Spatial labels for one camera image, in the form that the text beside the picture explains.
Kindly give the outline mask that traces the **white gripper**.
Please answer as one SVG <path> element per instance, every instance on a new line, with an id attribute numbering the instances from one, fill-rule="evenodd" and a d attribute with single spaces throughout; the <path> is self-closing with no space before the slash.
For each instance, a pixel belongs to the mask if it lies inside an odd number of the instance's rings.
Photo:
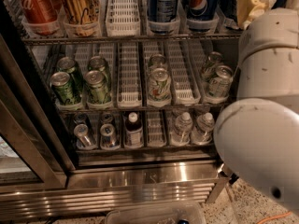
<path id="1" fill-rule="evenodd" d="M 276 1 L 236 0 L 237 24 L 248 27 L 238 45 L 240 99 L 299 94 L 299 0 L 267 11 Z"/>

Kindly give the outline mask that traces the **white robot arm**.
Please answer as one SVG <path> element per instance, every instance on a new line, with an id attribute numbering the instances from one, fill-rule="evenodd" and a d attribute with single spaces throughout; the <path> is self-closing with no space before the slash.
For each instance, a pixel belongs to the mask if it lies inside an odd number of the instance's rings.
<path id="1" fill-rule="evenodd" d="M 240 79 L 217 118 L 215 146 L 235 174 L 298 215 L 299 0 L 275 9 L 236 1 Z"/>

